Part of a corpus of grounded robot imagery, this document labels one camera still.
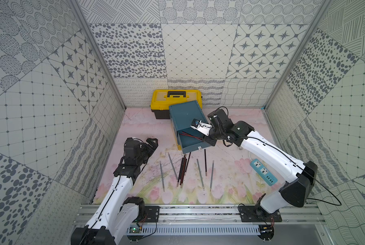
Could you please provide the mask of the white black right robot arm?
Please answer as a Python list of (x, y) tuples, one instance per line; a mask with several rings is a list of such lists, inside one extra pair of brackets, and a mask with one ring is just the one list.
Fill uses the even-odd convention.
[(255, 154), (285, 180), (285, 184), (269, 195), (263, 195), (254, 206), (254, 213), (269, 216), (279, 209), (291, 205), (303, 207), (315, 182), (317, 165), (303, 162), (270, 143), (261, 134), (244, 121), (232, 122), (224, 110), (218, 108), (208, 115), (209, 123), (198, 119), (191, 127), (204, 135), (204, 141), (211, 146), (221, 140), (229, 147), (235, 144)]

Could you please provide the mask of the teal drawer cabinet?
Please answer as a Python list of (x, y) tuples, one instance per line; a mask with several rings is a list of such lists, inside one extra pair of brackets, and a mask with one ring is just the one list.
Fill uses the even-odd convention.
[(191, 127), (193, 119), (207, 123), (207, 119), (197, 101), (169, 106), (170, 119), (176, 132)]

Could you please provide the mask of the teal power strip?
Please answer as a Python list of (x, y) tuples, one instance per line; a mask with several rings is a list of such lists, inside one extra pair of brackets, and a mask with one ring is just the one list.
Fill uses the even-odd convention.
[(258, 159), (254, 159), (250, 165), (269, 186), (278, 182), (277, 178)]

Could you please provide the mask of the yellow black toolbox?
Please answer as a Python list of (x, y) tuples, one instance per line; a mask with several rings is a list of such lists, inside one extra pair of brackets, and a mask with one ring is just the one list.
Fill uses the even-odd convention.
[(156, 119), (169, 119), (169, 106), (197, 101), (202, 108), (202, 93), (199, 90), (165, 90), (153, 92), (150, 108)]

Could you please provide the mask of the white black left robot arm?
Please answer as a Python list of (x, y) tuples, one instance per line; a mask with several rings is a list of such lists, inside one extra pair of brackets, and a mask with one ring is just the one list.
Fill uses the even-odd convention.
[(142, 172), (142, 165), (147, 164), (158, 146), (156, 138), (126, 139), (123, 156), (106, 197), (86, 225), (74, 230), (72, 245), (117, 245), (132, 223), (145, 220), (143, 198), (127, 195)]

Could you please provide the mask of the grey pencil middle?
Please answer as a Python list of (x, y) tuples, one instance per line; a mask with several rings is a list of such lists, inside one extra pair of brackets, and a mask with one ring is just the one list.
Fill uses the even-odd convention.
[(199, 159), (196, 159), (196, 164), (197, 164), (197, 168), (198, 168), (198, 172), (199, 172), (200, 181), (201, 181), (201, 184), (202, 184), (202, 189), (204, 191), (205, 190), (205, 185), (204, 185), (204, 180), (203, 180), (203, 176), (202, 176), (202, 171), (201, 171), (201, 168), (200, 168)]

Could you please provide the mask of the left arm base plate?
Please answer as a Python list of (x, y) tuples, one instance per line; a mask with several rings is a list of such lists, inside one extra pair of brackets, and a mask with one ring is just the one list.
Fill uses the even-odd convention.
[(160, 216), (160, 206), (145, 206), (141, 223), (157, 223)]

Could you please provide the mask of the black pencil cluster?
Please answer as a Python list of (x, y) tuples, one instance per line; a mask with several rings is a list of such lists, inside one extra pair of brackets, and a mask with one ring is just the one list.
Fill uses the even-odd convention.
[(182, 174), (184, 172), (184, 164), (185, 164), (185, 155), (181, 159), (180, 169), (179, 169), (179, 175), (178, 175), (178, 181), (177, 181), (177, 186), (179, 186), (180, 185), (180, 182), (181, 182)]
[(185, 175), (187, 173), (187, 169), (188, 169), (188, 164), (189, 164), (189, 160), (191, 158), (191, 153), (188, 154), (188, 157), (186, 157), (186, 163), (185, 163)]

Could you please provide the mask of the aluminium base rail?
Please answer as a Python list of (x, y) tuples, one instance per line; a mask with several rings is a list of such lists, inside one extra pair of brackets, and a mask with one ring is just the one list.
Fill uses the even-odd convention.
[[(171, 223), (240, 223), (241, 212), (237, 205), (160, 205), (156, 212), (159, 224)], [(280, 224), (321, 224), (324, 223), (319, 208), (315, 204), (306, 204), (302, 208), (286, 206), (281, 208), (276, 215), (282, 218)]]

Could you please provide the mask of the grey pencil right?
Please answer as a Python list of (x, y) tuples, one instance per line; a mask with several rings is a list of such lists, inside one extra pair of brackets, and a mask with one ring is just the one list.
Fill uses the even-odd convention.
[(213, 176), (214, 176), (214, 163), (215, 161), (212, 161), (212, 168), (211, 168), (211, 178), (210, 178), (210, 192), (212, 191), (213, 186)]

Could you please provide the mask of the black pencil left cluster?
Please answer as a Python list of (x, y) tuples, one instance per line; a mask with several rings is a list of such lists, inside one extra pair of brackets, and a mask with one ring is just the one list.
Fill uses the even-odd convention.
[(185, 164), (185, 155), (181, 159), (180, 169), (179, 169), (179, 175), (178, 175), (178, 181), (177, 181), (177, 186), (179, 186), (180, 185), (180, 182), (181, 182), (182, 174), (184, 172), (184, 164)]

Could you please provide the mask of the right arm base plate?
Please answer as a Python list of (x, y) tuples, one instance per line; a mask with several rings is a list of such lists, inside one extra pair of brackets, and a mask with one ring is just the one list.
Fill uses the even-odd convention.
[(264, 223), (278, 223), (282, 222), (282, 217), (277, 210), (273, 214), (267, 214), (265, 211), (257, 208), (255, 206), (246, 206), (240, 204), (238, 207), (238, 212), (243, 223), (247, 222), (264, 222)]

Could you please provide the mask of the grey pencil far left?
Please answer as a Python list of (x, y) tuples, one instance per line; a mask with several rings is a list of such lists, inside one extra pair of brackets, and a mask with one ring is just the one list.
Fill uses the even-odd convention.
[(164, 173), (163, 173), (163, 167), (162, 167), (161, 162), (159, 163), (159, 166), (160, 166), (160, 173), (161, 173), (162, 189), (163, 189), (163, 192), (165, 192)]

